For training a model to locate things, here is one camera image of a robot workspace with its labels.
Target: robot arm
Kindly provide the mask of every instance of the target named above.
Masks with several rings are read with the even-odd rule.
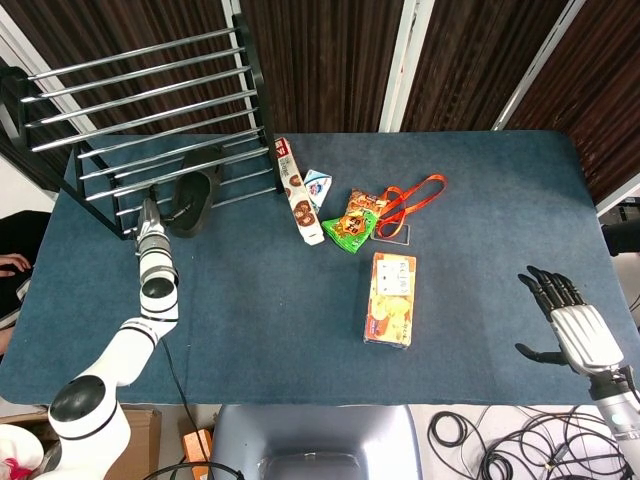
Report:
[[[46,480],[102,480],[122,454],[131,430],[116,399],[133,383],[160,339],[178,322],[178,275],[155,202],[147,198],[138,221],[140,316],[127,320],[93,365],[60,390],[49,421],[60,437],[58,467]]]
[[[527,267],[535,278],[518,275],[533,294],[561,352],[535,352],[516,344],[520,353],[540,363],[570,365],[591,381],[589,393],[634,472],[640,473],[640,402],[630,366],[611,331],[568,278]]]

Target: person's hand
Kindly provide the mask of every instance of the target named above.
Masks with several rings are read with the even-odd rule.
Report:
[[[9,253],[7,255],[0,255],[0,267],[4,265],[13,265],[21,272],[24,272],[25,270],[29,270],[31,268],[31,264],[29,263],[29,260],[24,258],[19,253]],[[16,272],[13,272],[11,270],[0,269],[0,277],[13,277],[15,274]]]

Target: green snack bag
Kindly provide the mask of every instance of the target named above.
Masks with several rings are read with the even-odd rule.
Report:
[[[386,200],[353,189],[344,216],[325,220],[322,228],[341,248],[356,253],[376,226]]]

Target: orange lanyard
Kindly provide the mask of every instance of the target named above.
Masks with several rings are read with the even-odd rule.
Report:
[[[429,195],[424,200],[416,203],[415,205],[411,205],[407,207],[407,201],[409,197],[414,193],[416,193],[418,190],[420,190],[429,182],[440,182],[442,184],[442,188],[440,188],[440,190],[438,190],[436,193]],[[440,175],[439,173],[429,175],[423,181],[421,181],[417,185],[414,185],[406,192],[403,191],[400,187],[396,187],[395,185],[388,187],[380,197],[382,200],[387,200],[389,203],[382,209],[382,213],[380,214],[380,219],[376,224],[378,237],[380,238],[395,237],[398,233],[400,233],[400,229],[402,229],[402,226],[404,225],[404,221],[407,215],[415,213],[418,210],[421,210],[424,207],[426,207],[429,203],[435,200],[436,197],[438,197],[438,195],[444,192],[445,188],[447,188],[447,177],[445,177],[444,175]],[[397,197],[394,198],[393,200],[389,198],[389,194],[391,193],[397,195]],[[382,218],[384,215],[391,212],[392,210],[395,210],[400,206],[401,206],[401,209],[399,211],[389,215],[386,218]],[[389,235],[385,235],[384,227],[389,224],[397,224],[398,226],[392,233],[390,233]]]

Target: slipper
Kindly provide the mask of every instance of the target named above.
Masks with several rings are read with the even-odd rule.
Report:
[[[223,158],[220,148],[203,148],[185,155],[182,168],[220,158]],[[222,165],[190,172],[178,178],[173,191],[172,206],[174,212],[181,213],[169,224],[175,236],[191,238],[202,230],[211,206],[218,196],[221,182]]]

